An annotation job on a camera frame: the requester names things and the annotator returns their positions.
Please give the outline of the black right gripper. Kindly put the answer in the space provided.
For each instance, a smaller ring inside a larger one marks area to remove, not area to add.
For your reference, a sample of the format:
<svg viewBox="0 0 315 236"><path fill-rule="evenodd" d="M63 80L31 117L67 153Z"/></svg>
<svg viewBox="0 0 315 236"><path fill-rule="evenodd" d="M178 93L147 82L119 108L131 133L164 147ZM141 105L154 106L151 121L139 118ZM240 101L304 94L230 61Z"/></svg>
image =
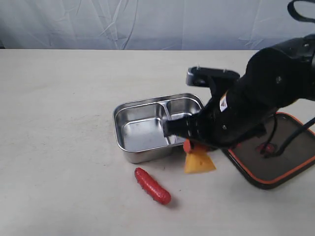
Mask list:
<svg viewBox="0 0 315 236"><path fill-rule="evenodd" d="M230 148L266 133L262 120L268 106L259 102L245 86L232 86L225 94L212 98L198 113L163 123L164 136L186 138L186 153L208 152L209 147Z"/></svg>

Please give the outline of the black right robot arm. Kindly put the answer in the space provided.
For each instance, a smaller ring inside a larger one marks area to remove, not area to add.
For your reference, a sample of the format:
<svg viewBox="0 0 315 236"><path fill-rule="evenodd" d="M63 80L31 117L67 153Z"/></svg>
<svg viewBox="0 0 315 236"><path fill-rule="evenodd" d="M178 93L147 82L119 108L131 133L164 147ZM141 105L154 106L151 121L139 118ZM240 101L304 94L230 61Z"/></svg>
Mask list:
<svg viewBox="0 0 315 236"><path fill-rule="evenodd" d="M266 133L264 121L298 99L315 98L315 37L307 35L261 49L243 75L191 67L186 84L210 89L198 113L166 121L163 133L214 148L231 148Z"/></svg>

